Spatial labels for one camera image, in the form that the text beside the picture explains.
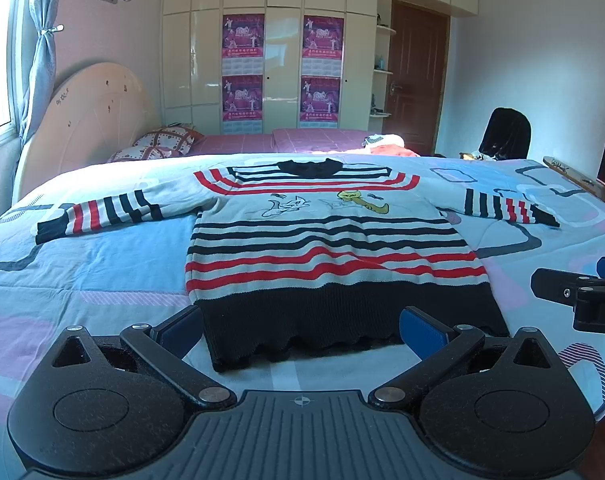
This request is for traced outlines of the striped knit sweater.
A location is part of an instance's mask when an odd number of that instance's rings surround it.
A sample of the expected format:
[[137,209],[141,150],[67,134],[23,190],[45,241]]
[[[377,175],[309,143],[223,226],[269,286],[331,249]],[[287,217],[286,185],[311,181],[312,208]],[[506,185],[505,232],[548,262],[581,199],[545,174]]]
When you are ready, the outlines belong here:
[[520,197],[387,166],[286,160],[197,169],[94,196],[41,221],[36,240],[182,214],[195,218],[185,288],[218,372],[289,349],[395,341],[406,307],[504,336],[485,266],[450,214],[557,225]]

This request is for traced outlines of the pile of folded clothes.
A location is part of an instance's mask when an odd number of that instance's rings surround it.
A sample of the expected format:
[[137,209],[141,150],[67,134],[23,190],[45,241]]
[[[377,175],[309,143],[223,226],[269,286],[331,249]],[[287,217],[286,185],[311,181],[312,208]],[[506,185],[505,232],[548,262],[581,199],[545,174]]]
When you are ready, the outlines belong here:
[[406,147],[401,136],[394,133],[372,133],[363,140],[362,148],[372,155],[419,157]]

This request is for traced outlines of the wooden side table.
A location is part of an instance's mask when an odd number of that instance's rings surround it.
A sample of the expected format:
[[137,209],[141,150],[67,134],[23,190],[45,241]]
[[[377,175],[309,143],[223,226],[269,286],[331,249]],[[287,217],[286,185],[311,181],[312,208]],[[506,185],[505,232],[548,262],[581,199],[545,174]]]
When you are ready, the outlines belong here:
[[561,162],[560,160],[551,156],[545,156],[543,158],[543,163],[550,169],[558,172],[567,180],[570,180],[575,185],[578,185],[584,191],[601,200],[601,202],[605,203],[605,183],[601,182],[597,178],[588,177],[582,172],[572,168],[571,166],[568,166],[568,164],[565,164],[565,162]]

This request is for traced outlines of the patterned pillow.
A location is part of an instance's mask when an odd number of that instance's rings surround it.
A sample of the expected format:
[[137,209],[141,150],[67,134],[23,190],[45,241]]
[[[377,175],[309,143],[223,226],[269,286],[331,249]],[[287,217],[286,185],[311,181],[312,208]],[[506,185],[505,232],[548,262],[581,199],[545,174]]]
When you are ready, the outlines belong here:
[[135,162],[136,160],[153,160],[182,157],[182,154],[172,148],[163,146],[130,146],[119,150],[110,156],[108,162]]
[[204,135],[191,125],[172,124],[143,134],[133,143],[133,146],[165,148],[180,155],[188,155],[191,149],[203,139]]

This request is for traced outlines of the far patterned pillow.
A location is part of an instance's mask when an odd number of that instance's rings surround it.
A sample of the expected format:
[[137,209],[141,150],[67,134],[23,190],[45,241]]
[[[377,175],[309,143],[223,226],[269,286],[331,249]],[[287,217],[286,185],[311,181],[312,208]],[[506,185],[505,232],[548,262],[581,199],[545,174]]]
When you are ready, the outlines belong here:
[[133,146],[165,148],[180,155],[188,155],[191,149],[203,139],[204,135],[191,125],[172,124],[143,134],[133,143]]

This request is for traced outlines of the pink bed cover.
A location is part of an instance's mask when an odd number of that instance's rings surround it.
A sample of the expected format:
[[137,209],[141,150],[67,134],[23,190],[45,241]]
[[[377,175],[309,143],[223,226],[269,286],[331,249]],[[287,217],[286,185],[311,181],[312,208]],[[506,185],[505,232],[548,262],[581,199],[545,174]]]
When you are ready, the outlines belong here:
[[370,133],[343,129],[275,129],[271,133],[203,136],[188,156],[234,154],[311,154],[360,150]]

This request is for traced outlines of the beige round headboard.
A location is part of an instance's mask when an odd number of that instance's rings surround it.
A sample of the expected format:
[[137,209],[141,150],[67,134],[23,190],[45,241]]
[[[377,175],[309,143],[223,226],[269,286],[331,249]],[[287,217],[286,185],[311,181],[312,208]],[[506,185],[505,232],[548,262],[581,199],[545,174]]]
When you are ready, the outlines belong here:
[[56,90],[18,162],[12,202],[59,174],[103,164],[159,124],[156,107],[129,68],[102,62]]

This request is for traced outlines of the lower left pink poster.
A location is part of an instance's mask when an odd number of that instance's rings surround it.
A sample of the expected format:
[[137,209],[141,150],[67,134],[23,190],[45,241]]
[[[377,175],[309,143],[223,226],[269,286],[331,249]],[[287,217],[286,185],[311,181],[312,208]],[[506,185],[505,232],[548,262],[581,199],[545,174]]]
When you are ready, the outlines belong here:
[[262,76],[224,76],[222,82],[222,133],[262,133]]

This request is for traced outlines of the pink poster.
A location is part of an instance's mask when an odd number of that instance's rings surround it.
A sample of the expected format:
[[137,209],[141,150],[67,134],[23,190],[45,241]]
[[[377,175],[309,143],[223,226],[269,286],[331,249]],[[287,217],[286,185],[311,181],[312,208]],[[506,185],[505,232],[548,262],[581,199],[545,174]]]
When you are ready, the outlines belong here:
[[262,133],[262,76],[224,76],[222,82],[222,133]]
[[222,75],[225,77],[262,75],[263,43],[263,14],[225,14],[222,18]]
[[306,15],[302,28],[301,75],[341,78],[343,42],[343,18]]
[[302,76],[299,127],[336,128],[339,125],[339,102],[339,78]]

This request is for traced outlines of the lower right pink poster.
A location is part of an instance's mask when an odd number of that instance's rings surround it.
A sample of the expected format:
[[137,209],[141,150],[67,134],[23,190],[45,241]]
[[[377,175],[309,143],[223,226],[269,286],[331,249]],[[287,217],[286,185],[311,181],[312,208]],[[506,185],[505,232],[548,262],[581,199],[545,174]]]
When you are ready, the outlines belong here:
[[339,125],[339,102],[339,78],[302,76],[299,127],[336,128]]

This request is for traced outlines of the brown wooden door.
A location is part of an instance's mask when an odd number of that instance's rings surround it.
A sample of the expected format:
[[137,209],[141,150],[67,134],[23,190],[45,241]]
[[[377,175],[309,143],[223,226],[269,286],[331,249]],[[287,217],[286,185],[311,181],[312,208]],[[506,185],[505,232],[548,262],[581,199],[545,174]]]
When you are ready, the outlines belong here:
[[445,88],[449,18],[394,0],[383,121],[385,133],[403,138],[420,155],[434,153]]

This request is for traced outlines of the upper left pink poster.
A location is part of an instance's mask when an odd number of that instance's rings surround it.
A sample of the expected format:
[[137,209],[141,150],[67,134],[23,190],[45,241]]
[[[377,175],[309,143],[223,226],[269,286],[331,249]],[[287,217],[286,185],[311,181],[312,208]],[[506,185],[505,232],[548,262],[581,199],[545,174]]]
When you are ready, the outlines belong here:
[[263,43],[263,14],[225,14],[222,18],[222,75],[225,77],[262,75]]

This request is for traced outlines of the upper right pink poster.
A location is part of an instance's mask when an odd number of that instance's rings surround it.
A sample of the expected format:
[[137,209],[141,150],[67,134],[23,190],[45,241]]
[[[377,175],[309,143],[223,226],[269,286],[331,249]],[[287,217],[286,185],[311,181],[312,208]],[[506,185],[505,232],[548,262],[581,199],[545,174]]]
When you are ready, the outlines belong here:
[[343,18],[306,15],[302,28],[301,75],[341,78],[343,42]]

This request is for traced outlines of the cream wardrobe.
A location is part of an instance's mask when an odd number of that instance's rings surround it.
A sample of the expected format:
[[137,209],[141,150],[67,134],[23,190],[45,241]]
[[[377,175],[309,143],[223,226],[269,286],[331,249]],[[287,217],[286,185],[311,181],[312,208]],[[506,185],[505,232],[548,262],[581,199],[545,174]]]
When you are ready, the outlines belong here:
[[[262,133],[300,128],[301,46],[306,15],[344,19],[336,128],[383,131],[391,3],[394,0],[162,0],[161,109],[217,136],[222,128],[221,47],[225,14],[264,15]],[[397,0],[436,13],[472,16],[478,0]]]

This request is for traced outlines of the blue curtain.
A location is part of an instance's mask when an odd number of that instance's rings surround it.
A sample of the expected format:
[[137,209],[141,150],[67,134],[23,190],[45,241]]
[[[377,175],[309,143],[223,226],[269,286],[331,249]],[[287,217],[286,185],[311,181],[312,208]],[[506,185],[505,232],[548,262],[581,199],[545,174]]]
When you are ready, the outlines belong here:
[[55,35],[60,0],[14,0],[12,4],[12,99],[22,145],[36,134],[54,90]]

